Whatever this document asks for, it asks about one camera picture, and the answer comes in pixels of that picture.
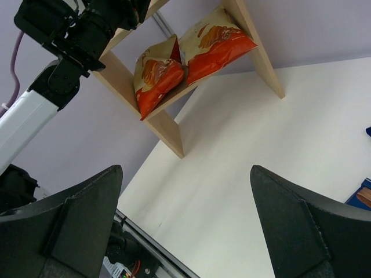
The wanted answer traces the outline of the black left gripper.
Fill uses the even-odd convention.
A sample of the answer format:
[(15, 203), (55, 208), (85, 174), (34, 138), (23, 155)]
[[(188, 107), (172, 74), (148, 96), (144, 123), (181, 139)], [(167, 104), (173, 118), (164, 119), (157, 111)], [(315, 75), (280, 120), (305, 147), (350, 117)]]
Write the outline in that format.
[(72, 60), (83, 71), (104, 69), (100, 57), (118, 29), (143, 23), (149, 1), (92, 0), (77, 13), (65, 1), (23, 1), (15, 25), (57, 57)]

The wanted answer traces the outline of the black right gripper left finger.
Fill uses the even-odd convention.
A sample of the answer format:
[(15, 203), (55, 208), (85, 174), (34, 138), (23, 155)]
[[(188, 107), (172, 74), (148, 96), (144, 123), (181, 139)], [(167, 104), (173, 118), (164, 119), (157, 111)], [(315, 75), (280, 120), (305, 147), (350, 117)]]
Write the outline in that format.
[(1, 277), (98, 277), (122, 167), (1, 214)]

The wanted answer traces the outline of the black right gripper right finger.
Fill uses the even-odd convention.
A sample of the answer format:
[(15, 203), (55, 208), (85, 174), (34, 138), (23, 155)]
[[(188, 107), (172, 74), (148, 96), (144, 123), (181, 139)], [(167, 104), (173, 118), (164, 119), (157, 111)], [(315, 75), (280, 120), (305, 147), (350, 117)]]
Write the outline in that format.
[(259, 165), (250, 183), (275, 277), (370, 277), (370, 212)]

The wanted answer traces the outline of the Burts spicy sweet chilli bag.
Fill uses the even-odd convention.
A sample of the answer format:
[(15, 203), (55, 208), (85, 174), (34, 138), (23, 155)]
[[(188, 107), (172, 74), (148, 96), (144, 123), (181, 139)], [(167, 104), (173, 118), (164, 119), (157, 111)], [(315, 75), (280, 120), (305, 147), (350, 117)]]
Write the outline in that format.
[(370, 179), (366, 178), (345, 204), (370, 211)]

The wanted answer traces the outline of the cassava chips bag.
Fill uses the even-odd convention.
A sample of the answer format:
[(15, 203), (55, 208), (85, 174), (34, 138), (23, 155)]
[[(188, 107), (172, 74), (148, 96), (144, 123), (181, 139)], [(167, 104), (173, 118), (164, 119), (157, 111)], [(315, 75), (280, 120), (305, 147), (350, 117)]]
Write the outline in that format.
[(177, 35), (142, 53), (134, 70), (134, 90), (141, 120), (180, 84), (184, 75)]
[(189, 28), (180, 38), (179, 46), (188, 67), (187, 85), (214, 74), (257, 48), (222, 6)]

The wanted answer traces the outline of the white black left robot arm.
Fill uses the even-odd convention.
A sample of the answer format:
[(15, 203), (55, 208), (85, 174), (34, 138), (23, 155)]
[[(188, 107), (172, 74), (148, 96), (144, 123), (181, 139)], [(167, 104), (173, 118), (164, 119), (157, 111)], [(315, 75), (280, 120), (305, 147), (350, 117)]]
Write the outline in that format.
[(14, 17), (56, 60), (1, 112), (1, 198), (34, 201), (37, 182), (13, 159), (78, 93), (80, 78), (105, 69), (101, 57), (119, 29), (144, 22), (149, 1), (84, 1), (84, 10), (64, 1), (23, 1)]

